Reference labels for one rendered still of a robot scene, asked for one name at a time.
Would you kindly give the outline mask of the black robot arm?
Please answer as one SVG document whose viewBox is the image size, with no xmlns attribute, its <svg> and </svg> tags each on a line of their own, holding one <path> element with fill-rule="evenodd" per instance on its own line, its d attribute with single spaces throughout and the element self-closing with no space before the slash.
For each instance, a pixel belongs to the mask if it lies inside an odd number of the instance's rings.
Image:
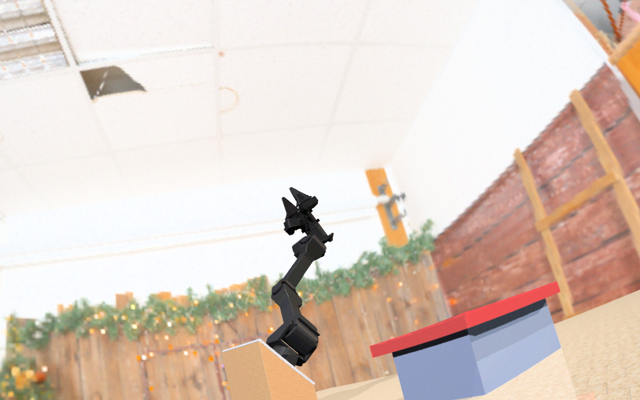
<svg viewBox="0 0 640 400">
<path fill-rule="evenodd" d="M 283 230 L 288 236 L 291 236 L 294 231 L 302 230 L 302 226 L 307 227 L 307 221 L 301 213 L 299 217 L 288 218 L 283 222 L 283 225 Z M 327 235 L 319 225 L 307 236 L 293 244 L 292 249 L 297 260 L 284 278 L 280 279 L 272 288 L 271 299 L 280 307 L 284 323 L 267 338 L 266 344 L 294 367 L 295 365 L 302 366 L 308 361 L 317 349 L 318 336 L 320 335 L 317 332 L 317 327 L 301 315 L 299 308 L 302 306 L 302 299 L 297 294 L 295 287 L 313 261 L 325 255 L 327 252 L 325 243 L 332 242 L 333 235 L 334 233 Z"/>
</svg>

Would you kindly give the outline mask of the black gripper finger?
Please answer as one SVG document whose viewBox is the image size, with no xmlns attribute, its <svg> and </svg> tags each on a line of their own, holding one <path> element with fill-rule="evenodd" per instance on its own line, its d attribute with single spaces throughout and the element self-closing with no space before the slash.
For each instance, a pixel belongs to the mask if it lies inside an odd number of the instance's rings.
<svg viewBox="0 0 640 400">
<path fill-rule="evenodd" d="M 294 189 L 293 187 L 290 187 L 289 190 L 292 196 L 294 197 L 294 199 L 296 200 L 296 208 L 299 207 L 301 203 L 305 202 L 309 198 L 312 198 L 312 196 L 299 192 L 297 189 Z"/>
<path fill-rule="evenodd" d="M 289 202 L 287 198 L 282 197 L 282 202 L 286 211 L 285 220 L 287 220 L 291 215 L 295 214 L 296 212 L 299 212 L 299 208 L 296 208 L 294 203 Z"/>
</svg>

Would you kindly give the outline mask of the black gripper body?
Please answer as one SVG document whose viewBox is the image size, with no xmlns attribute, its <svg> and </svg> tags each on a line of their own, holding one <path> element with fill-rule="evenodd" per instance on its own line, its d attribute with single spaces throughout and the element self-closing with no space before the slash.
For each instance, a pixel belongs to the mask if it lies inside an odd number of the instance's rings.
<svg viewBox="0 0 640 400">
<path fill-rule="evenodd" d="M 308 234 L 310 231 L 312 231 L 313 229 L 315 229 L 317 226 L 319 226 L 320 224 L 318 223 L 318 221 L 320 221 L 319 219 L 315 219 L 315 217 L 312 215 L 312 208 L 316 207 L 318 204 L 318 198 L 317 197 L 312 197 L 309 198 L 308 200 L 306 200 L 305 202 L 301 203 L 299 205 L 299 212 L 296 212 L 295 214 L 291 215 L 289 218 L 296 218 L 299 217 L 299 215 L 302 213 L 307 221 L 307 227 L 302 226 L 302 233 Z"/>
</svg>

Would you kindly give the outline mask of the red lid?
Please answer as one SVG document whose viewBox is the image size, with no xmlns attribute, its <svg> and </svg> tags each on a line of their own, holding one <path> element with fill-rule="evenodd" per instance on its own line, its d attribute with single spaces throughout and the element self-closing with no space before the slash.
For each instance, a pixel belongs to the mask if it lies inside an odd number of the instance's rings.
<svg viewBox="0 0 640 400">
<path fill-rule="evenodd" d="M 545 284 L 543 287 L 532 289 L 526 293 L 518 294 L 503 301 L 493 302 L 487 306 L 477 307 L 472 311 L 465 311 L 458 316 L 449 317 L 445 321 L 429 325 L 400 337 L 390 339 L 370 346 L 372 358 L 393 353 L 405 348 L 417 346 L 430 340 L 435 340 L 445 335 L 453 334 L 491 321 L 495 317 L 504 316 L 508 312 L 517 311 L 521 307 L 530 306 L 533 302 L 541 301 L 553 294 L 560 293 L 558 281 Z"/>
</svg>

